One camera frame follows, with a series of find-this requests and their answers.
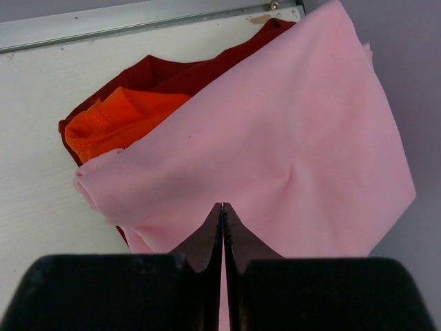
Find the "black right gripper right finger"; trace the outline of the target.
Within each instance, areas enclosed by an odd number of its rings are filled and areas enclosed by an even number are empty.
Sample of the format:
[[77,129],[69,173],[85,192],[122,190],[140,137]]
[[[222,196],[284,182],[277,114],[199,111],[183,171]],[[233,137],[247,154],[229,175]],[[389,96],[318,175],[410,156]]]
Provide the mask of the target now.
[[223,206],[232,330],[434,330],[420,291],[385,258],[284,258]]

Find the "pink t shirt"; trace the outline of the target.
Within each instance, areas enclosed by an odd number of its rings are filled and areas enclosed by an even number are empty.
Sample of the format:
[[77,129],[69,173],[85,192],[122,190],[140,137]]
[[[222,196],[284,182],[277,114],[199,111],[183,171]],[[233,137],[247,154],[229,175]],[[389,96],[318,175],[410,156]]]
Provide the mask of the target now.
[[368,255],[415,199],[389,102],[341,2],[211,82],[76,189],[134,253],[169,252],[215,203],[284,257]]

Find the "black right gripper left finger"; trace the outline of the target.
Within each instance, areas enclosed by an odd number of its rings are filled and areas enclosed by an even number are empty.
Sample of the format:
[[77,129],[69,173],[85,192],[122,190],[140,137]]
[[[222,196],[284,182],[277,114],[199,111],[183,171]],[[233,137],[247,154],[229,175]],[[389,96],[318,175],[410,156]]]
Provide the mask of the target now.
[[217,330],[222,206],[167,254],[48,255],[26,271],[2,330]]

